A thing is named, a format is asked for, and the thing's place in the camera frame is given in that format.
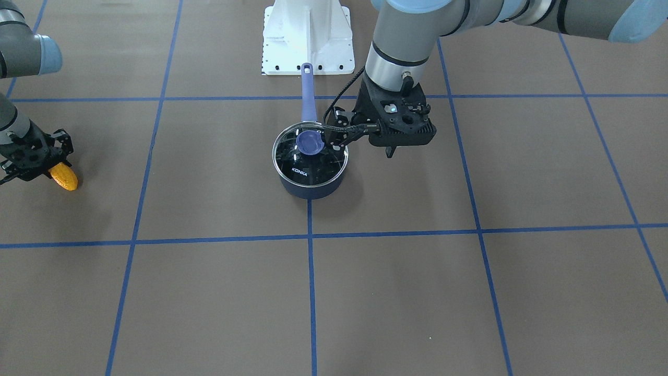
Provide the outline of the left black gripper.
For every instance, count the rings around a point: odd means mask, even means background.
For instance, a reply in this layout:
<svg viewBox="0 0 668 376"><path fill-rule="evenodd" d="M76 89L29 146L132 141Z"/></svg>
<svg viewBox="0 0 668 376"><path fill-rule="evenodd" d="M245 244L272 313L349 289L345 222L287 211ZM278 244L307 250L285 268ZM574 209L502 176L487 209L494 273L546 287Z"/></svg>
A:
<svg viewBox="0 0 668 376"><path fill-rule="evenodd" d="M386 157L391 159L397 147L427 145L436 136L429 117L431 107L411 74L401 74L398 92L382 88L366 73L355 78L362 81L354 109L346 112L334 101L325 112L327 145L345 147L367 136L371 145L386 148Z"/></svg>

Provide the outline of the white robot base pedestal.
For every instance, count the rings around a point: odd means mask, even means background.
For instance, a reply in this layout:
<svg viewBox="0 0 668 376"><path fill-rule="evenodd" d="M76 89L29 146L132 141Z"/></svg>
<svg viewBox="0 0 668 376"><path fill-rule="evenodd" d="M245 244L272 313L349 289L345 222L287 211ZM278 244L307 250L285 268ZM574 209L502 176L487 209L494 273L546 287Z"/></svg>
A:
<svg viewBox="0 0 668 376"><path fill-rule="evenodd" d="M263 75L298 75L304 63L315 75L354 72L351 13L339 1L275 1L263 21Z"/></svg>

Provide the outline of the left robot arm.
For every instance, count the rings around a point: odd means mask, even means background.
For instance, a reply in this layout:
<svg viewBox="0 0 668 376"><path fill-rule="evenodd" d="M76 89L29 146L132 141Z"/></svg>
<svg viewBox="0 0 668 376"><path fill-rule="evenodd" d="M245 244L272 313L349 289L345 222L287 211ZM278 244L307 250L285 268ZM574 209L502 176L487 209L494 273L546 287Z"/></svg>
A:
<svg viewBox="0 0 668 376"><path fill-rule="evenodd" d="M325 112L324 143L367 137L391 157L427 145L437 130L420 81L439 40L511 23L566 36L637 43L666 22L666 1L375 1L378 17L355 106Z"/></svg>

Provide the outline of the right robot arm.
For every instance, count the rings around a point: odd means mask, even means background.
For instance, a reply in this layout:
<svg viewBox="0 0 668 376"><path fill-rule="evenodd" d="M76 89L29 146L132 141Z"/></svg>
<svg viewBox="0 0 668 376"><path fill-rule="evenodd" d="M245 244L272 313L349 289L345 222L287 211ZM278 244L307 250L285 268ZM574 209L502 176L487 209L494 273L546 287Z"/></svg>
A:
<svg viewBox="0 0 668 376"><path fill-rule="evenodd" d="M59 72L63 57L59 45L27 24L13 1L1 2L2 79ZM67 157L74 152L64 130L43 131L8 98L1 95L2 184L14 179L32 181L43 175L65 190L74 191L79 180Z"/></svg>

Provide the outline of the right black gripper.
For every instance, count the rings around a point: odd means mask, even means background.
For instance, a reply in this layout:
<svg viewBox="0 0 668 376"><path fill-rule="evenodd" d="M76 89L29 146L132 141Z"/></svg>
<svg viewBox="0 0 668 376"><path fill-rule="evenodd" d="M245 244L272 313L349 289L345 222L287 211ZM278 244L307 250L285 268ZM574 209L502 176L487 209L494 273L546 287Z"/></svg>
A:
<svg viewBox="0 0 668 376"><path fill-rule="evenodd" d="M2 170L5 176L2 183L14 179L32 181L43 175L49 179L48 169L60 162L67 161L67 157L74 152L70 135L63 129L53 135L44 133L39 128L30 128L20 137L12 131L6 133L9 142L2 144Z"/></svg>

